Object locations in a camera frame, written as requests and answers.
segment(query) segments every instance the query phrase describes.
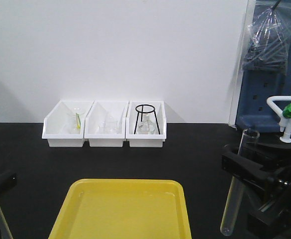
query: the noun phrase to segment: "glass test tube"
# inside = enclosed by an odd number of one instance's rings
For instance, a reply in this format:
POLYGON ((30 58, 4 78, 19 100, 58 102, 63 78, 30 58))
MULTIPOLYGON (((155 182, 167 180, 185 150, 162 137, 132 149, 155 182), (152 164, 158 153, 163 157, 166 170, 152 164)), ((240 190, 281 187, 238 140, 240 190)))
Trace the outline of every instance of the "glass test tube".
MULTIPOLYGON (((259 138, 259 132, 253 129, 243 130, 238 155, 250 158, 248 150, 245 149, 245 146, 256 145, 259 138)), ((223 218, 220 225, 220 232, 224 236, 230 236, 235 227, 238 211, 240 208, 240 203, 244 194, 244 184, 241 183, 235 177, 232 177, 231 184, 227 196, 226 206, 224 209, 223 218)))

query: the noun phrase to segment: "black countertop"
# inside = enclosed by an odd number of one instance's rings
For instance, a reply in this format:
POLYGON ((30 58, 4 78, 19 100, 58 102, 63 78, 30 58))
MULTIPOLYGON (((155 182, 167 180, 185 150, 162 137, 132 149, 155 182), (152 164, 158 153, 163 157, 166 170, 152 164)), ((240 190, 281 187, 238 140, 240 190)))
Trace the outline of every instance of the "black countertop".
MULTIPOLYGON (((222 147, 241 132, 226 124, 167 127, 163 148, 50 148, 41 123, 0 123, 0 168, 18 183, 0 199, 15 239, 46 239, 72 183, 82 178, 172 179, 183 186, 193 239, 227 238, 219 231, 231 176, 221 169, 222 147)), ((246 230, 243 199, 232 239, 246 230)))

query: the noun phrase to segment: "white wall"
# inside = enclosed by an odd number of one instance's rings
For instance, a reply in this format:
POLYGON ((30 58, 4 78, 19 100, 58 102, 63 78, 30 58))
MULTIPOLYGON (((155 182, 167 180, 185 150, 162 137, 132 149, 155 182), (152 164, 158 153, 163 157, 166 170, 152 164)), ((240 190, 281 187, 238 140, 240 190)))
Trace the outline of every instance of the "white wall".
POLYGON ((247 0, 0 0, 0 122, 60 99, 164 100, 228 122, 247 0))

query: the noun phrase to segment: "blue pegboard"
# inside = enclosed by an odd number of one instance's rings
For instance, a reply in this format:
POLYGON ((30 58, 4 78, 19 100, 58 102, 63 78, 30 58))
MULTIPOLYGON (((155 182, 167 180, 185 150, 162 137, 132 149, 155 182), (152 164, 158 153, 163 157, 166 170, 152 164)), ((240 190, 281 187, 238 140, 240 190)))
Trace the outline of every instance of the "blue pegboard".
MULTIPOLYGON (((245 71, 237 109, 236 125, 259 132, 279 132, 279 117, 267 105, 270 96, 291 95, 291 45, 287 75, 273 72, 245 71)), ((278 103, 282 109, 288 102, 278 103)))

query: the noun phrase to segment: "white faucet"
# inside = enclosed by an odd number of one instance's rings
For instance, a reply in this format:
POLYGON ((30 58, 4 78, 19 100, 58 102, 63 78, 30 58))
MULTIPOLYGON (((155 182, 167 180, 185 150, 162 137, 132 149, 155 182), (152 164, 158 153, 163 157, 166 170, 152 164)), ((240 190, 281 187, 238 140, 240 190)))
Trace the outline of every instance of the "white faucet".
POLYGON ((287 116, 287 107, 284 110, 280 109, 274 101, 291 101, 291 96, 271 96, 267 99, 267 104, 280 117, 280 132, 284 132, 284 136, 280 140, 284 143, 291 143, 291 116, 287 116))

